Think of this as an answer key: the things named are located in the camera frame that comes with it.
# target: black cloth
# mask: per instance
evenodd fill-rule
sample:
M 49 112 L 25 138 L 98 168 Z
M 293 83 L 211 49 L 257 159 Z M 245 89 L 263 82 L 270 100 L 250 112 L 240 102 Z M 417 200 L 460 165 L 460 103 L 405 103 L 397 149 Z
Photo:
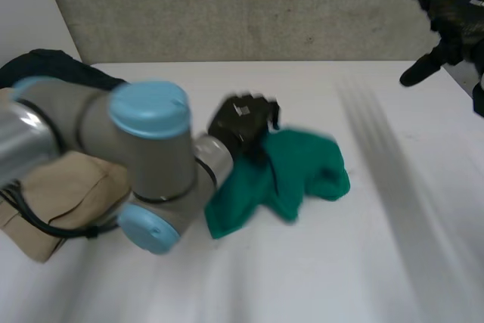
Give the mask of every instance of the black cloth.
M 126 82 L 76 61 L 62 51 L 34 49 L 0 68 L 0 89 L 12 87 L 18 80 L 29 76 L 51 76 L 105 91 Z

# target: blurry object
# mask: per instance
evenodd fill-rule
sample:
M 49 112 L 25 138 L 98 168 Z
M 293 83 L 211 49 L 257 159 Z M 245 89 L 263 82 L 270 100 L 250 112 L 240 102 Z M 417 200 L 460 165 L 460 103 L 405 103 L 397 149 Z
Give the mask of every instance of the blurry object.
M 484 72 L 484 53 L 477 45 L 484 39 L 484 0 L 418 0 L 427 13 L 430 29 L 437 32 L 440 43 L 405 71 L 400 78 L 404 86 L 413 86 L 434 74 L 444 64 L 452 66 L 462 60 Z
M 424 321 L 478 322 L 462 268 L 451 255 L 442 226 L 421 188 L 378 100 L 370 91 L 348 86 L 340 97 L 352 134 L 381 197 Z

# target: black cable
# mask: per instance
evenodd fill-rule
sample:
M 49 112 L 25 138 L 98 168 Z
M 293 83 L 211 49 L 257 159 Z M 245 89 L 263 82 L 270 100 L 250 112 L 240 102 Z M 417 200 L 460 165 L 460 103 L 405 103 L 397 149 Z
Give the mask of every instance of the black cable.
M 50 226 L 43 222 L 29 207 L 28 203 L 23 198 L 20 191 L 20 183 L 14 183 L 3 191 L 0 191 L 2 197 L 8 204 L 19 211 L 20 215 L 31 225 L 38 230 L 54 236 L 56 238 L 96 238 L 99 234 L 103 234 L 117 228 L 116 219 L 111 219 L 102 226 L 89 226 L 85 228 L 65 229 Z

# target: gray wall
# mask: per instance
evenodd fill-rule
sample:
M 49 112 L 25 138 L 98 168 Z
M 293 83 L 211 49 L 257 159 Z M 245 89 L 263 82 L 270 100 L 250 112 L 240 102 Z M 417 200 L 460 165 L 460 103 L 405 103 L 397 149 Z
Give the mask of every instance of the gray wall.
M 406 0 L 57 0 L 87 63 L 408 60 L 436 42 Z

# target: concrete wall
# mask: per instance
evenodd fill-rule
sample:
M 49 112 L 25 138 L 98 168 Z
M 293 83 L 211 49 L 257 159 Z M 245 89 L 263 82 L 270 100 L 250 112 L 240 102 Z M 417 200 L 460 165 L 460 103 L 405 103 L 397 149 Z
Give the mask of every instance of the concrete wall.
M 34 48 L 79 58 L 55 0 L 0 0 L 0 66 Z
M 409 60 L 436 43 L 409 0 L 57 0 L 84 61 Z

